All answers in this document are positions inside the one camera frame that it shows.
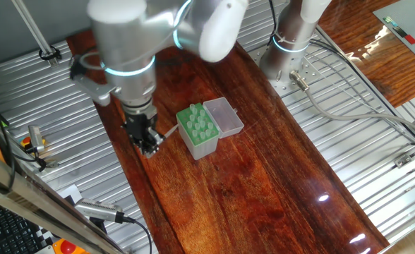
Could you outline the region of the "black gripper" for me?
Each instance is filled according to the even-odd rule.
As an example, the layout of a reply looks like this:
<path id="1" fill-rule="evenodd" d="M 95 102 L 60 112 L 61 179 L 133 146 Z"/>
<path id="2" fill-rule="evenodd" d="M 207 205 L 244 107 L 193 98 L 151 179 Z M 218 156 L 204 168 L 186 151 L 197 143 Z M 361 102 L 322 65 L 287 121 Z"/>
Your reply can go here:
<path id="1" fill-rule="evenodd" d="M 151 158 L 159 151 L 160 145 L 165 141 L 165 136 L 156 131 L 157 109 L 132 109 L 124 107 L 126 117 L 126 132 L 133 144 L 142 155 Z"/>

